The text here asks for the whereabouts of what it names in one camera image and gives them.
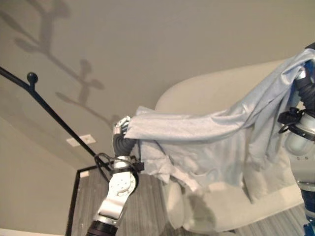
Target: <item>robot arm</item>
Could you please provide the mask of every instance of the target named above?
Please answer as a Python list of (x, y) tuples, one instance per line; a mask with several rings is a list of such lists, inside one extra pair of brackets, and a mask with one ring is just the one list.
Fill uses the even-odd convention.
[(290, 159), (292, 173), (301, 189), (305, 215), (309, 224), (304, 226), (306, 236), (315, 236), (315, 59), (305, 63), (299, 71), (295, 85), (305, 109), (291, 107), (280, 114), (278, 122), (284, 124), (282, 146)]
[(143, 163), (131, 163), (130, 152), (136, 140), (124, 139), (130, 117), (120, 120), (114, 127), (113, 148), (116, 160), (111, 171), (108, 194), (93, 218), (87, 236), (114, 236), (124, 214), (128, 197), (137, 187), (137, 172)]

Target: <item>gray carpet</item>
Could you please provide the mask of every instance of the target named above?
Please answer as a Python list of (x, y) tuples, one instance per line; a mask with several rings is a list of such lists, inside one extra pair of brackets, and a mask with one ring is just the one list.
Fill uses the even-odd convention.
[[(80, 179), (73, 217), (72, 235), (85, 236), (92, 218), (107, 194), (108, 184), (98, 170)], [(126, 213), (117, 236), (204, 236), (174, 230), (167, 221), (162, 201), (161, 182), (148, 175), (140, 175), (140, 184), (130, 196)], [(307, 221), (303, 206), (297, 206), (257, 223), (235, 230), (235, 236), (302, 236)]]

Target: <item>light blue cloth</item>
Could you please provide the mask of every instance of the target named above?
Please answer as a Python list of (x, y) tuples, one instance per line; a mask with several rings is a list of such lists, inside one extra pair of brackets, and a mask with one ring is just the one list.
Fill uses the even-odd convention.
[(172, 115), (140, 107), (126, 138), (141, 140), (145, 172), (165, 182), (174, 176), (192, 190), (219, 181), (241, 186), (245, 168), (252, 168), (250, 173), (277, 163), (281, 140), (277, 118), (287, 110), (298, 70), (314, 58), (315, 50), (305, 49), (286, 60), (225, 111)]

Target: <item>gray wall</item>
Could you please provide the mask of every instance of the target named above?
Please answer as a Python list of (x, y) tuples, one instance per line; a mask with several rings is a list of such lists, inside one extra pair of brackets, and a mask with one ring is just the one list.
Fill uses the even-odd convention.
[[(95, 152), (111, 154), (112, 124), (139, 105), (154, 108), (173, 84), (300, 52), (315, 41), (314, 10), (313, 0), (0, 0), (0, 65), (25, 81), (25, 75), (35, 71), (42, 97), (79, 135), (96, 138), (91, 145)], [(0, 116), (3, 136), (20, 136), (14, 145), (1, 145), (1, 167), (13, 165), (6, 161), (13, 154), (23, 160), (20, 147), (31, 144), (36, 153), (28, 156), (36, 171), (24, 173), (18, 166), (15, 177), (21, 181), (14, 186), (6, 184), (7, 172), (0, 173), (5, 189), (0, 200), (9, 215), (0, 218), (0, 227), (27, 230), (35, 218), (25, 215), (23, 224), (15, 221), (18, 198), (11, 190), (32, 185), (23, 174), (31, 180), (48, 178), (50, 184), (41, 186), (47, 192), (60, 183), (36, 168), (41, 153), (58, 161), (65, 172), (64, 189), (72, 185), (74, 170), (93, 160), (81, 147), (70, 147), (65, 142), (69, 135), (3, 78)], [(14, 128), (3, 128), (5, 122)], [(49, 169), (52, 163), (42, 165)], [(69, 199), (70, 191), (56, 199), (54, 207), (65, 206)], [(25, 201), (27, 212), (35, 211), (31, 194)], [(49, 203), (44, 197), (41, 201)], [(54, 217), (65, 223), (64, 212)], [(31, 229), (61, 232), (49, 225)]]
[(76, 170), (0, 124), (0, 228), (63, 235)]

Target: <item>white armchair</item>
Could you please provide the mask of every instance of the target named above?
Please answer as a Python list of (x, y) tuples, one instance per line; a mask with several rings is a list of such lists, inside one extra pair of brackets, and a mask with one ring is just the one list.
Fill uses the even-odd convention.
[[(156, 110), (179, 114), (207, 114), (227, 109), (243, 98), (282, 61), (245, 66), (197, 76), (167, 90)], [(163, 187), (168, 218), (176, 229), (196, 233), (223, 232), (251, 224), (303, 202), (296, 184), (263, 197), (254, 204), (243, 188), (225, 183), (191, 193), (170, 180)]]

